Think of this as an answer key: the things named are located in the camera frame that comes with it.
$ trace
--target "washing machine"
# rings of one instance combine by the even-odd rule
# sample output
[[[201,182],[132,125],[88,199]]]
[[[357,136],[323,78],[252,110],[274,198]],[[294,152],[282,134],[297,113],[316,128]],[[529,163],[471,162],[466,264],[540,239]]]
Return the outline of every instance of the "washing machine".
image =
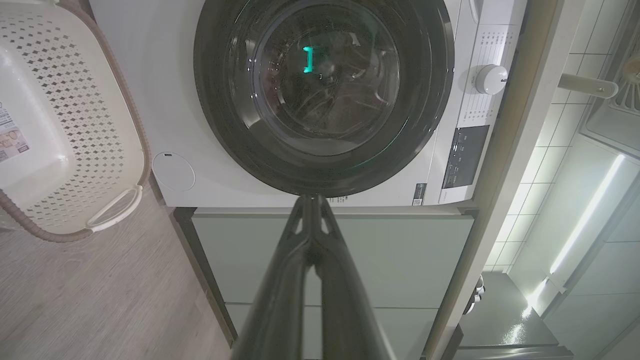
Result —
[[[525,0],[90,0],[169,206],[473,195]]]

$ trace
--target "wooden floor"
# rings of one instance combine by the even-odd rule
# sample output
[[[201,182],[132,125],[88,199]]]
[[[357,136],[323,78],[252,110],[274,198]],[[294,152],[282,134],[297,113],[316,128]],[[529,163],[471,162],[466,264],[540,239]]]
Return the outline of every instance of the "wooden floor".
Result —
[[[228,359],[227,341],[149,186],[75,243],[0,232],[0,359]]]

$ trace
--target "round glass door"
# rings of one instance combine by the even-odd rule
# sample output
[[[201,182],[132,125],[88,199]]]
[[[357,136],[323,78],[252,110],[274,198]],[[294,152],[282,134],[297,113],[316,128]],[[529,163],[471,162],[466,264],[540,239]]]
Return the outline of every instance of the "round glass door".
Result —
[[[207,121],[250,174],[349,195],[415,157],[451,89],[442,1],[207,0],[195,39]]]

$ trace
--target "white plastic basket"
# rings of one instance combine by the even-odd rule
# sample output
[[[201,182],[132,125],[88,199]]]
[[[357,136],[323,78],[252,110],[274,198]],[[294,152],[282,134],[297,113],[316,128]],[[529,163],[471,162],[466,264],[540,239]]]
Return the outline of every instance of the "white plastic basket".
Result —
[[[80,9],[0,0],[0,226],[73,241],[140,203],[147,143],[97,25]]]

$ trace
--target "cabinet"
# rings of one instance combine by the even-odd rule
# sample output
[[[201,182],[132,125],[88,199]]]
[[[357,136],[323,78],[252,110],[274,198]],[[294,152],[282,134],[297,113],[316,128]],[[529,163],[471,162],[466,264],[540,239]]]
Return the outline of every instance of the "cabinet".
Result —
[[[289,214],[195,213],[192,221],[240,331]],[[336,215],[398,359],[418,359],[473,224],[466,215]],[[304,351],[321,358],[321,283],[305,288]]]

